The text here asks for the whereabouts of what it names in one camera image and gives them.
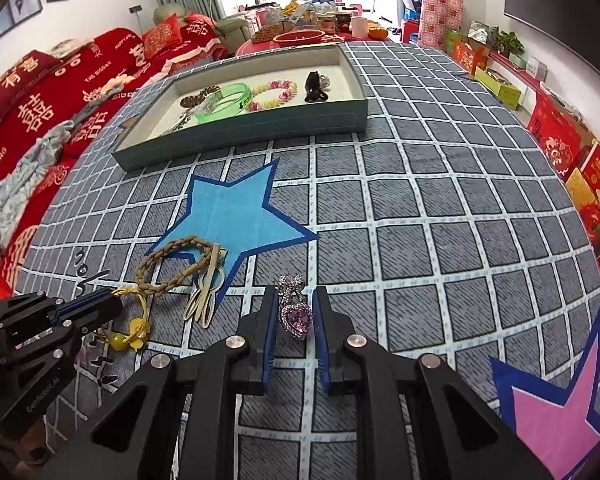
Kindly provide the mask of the pink crystal heart brooch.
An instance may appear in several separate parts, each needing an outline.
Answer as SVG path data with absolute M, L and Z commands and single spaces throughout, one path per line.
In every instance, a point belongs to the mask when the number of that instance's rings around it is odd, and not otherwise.
M 312 325 L 312 309 L 302 294 L 304 283 L 300 275 L 282 275 L 276 284 L 278 322 L 294 339 L 305 340 Z

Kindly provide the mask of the beige hair clip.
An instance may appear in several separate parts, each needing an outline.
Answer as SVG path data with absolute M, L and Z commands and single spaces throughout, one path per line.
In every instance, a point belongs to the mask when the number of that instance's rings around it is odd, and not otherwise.
M 208 330 L 215 310 L 216 295 L 225 282 L 224 259 L 226 250 L 214 244 L 208 266 L 198 274 L 197 285 L 186 304 L 183 320 L 192 320 Z

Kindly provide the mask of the black hair claw clip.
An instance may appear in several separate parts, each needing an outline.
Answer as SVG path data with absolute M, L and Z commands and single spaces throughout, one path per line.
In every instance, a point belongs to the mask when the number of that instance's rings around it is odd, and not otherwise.
M 304 88 L 306 89 L 304 100 L 307 103 L 325 102 L 328 100 L 328 95 L 322 88 L 321 77 L 317 70 L 309 72 Z

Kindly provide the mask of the green translucent bangle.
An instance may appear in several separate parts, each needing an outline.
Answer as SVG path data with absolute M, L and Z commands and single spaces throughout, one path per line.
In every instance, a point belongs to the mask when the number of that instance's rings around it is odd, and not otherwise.
M 235 117 L 244 112 L 252 100 L 248 84 L 235 82 L 217 88 L 195 108 L 194 117 L 198 124 Z

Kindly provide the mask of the teal jewelry tray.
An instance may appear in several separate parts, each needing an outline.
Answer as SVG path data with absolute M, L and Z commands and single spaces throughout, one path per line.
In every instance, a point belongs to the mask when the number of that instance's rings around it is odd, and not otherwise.
M 326 75 L 325 102 L 307 103 L 306 77 Z M 195 108 L 217 88 L 248 84 L 252 100 L 235 117 L 198 124 Z M 129 104 L 131 123 L 111 154 L 131 171 L 216 148 L 295 136 L 359 133 L 368 105 L 360 78 L 340 44 L 269 50 L 231 58 L 150 84 Z

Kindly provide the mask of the light blue floral cloth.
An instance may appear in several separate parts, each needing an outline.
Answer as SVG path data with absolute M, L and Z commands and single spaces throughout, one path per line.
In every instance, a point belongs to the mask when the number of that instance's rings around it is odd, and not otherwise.
M 78 131 L 85 119 L 107 100 L 119 94 L 123 82 L 110 82 L 104 90 L 96 93 L 96 99 L 88 102 L 79 113 L 69 120 L 50 128 L 38 138 L 16 163 L 15 169 L 0 181 L 0 260 L 6 252 L 16 227 L 26 209 L 34 190 L 43 181 L 56 162 L 73 133 Z

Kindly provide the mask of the grey grid star rug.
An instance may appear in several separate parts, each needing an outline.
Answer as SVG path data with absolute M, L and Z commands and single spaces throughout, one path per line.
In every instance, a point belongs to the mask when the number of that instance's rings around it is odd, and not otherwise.
M 441 51 L 340 46 L 362 132 L 126 171 L 131 100 L 73 166 L 16 289 L 122 311 L 50 404 L 42 478 L 600 479 L 600 269 L 562 178 Z M 214 244 L 204 330 L 183 313 Z M 235 391 L 239 321 L 282 275 L 352 320 L 354 393 L 324 393 L 313 316 L 278 322 L 265 394 Z

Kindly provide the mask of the red wedding sofa cover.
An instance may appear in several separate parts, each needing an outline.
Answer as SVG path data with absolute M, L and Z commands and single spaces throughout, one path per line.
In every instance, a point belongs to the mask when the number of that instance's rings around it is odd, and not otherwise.
M 0 299 L 12 296 L 42 217 L 72 167 L 126 102 L 148 84 L 228 55 L 208 18 L 193 14 L 178 24 L 183 41 L 151 60 L 145 56 L 143 36 L 118 27 L 69 51 L 64 58 L 32 50 L 0 77 L 0 181 L 50 128 L 79 113 L 106 84 L 124 83 L 119 94 L 73 133 L 60 159 L 27 202 L 0 260 Z

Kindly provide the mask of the red embroidered cushion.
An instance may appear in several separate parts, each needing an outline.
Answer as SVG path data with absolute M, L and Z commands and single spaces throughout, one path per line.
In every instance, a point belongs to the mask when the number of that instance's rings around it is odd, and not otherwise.
M 161 51 L 178 46 L 183 41 L 178 16 L 170 15 L 143 34 L 145 56 L 151 60 Z

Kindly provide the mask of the yellow red gift box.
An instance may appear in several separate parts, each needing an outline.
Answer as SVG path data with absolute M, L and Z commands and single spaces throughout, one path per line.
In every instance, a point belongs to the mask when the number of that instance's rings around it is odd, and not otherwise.
M 600 247 L 600 203 L 578 168 L 571 171 L 566 188 L 580 214 L 588 238 L 595 247 Z

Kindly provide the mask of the green cardboard box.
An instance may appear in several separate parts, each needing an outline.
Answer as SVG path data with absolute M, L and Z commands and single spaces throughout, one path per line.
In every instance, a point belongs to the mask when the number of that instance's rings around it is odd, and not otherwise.
M 507 108 L 516 110 L 521 97 L 521 90 L 511 84 L 496 70 L 477 66 L 475 77 L 484 88 L 490 90 Z

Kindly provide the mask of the red colander basket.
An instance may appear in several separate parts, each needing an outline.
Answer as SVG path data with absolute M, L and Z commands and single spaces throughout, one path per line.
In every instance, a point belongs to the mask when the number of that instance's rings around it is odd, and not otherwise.
M 273 42 L 281 48 L 301 47 L 320 44 L 324 37 L 325 33 L 318 29 L 299 29 L 282 32 L 273 38 Z

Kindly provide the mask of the orange red gift bag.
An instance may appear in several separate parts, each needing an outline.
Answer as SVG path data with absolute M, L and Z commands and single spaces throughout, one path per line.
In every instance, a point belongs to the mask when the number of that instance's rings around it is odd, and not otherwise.
M 453 58 L 458 65 L 462 66 L 466 72 L 474 76 L 476 69 L 486 69 L 488 64 L 489 49 L 482 44 L 477 44 L 475 47 L 467 42 L 460 40 L 454 41 Z

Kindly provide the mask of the framed wedding photo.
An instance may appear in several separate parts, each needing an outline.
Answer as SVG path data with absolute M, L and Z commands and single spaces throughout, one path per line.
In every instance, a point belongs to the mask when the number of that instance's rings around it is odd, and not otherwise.
M 8 5 L 15 25 L 42 12 L 41 0 L 9 0 Z

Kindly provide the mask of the red floral wrapped box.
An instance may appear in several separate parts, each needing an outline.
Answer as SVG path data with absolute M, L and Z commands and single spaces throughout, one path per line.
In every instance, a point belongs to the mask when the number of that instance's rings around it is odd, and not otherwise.
M 444 50 L 450 30 L 460 30 L 464 0 L 420 0 L 418 44 Z

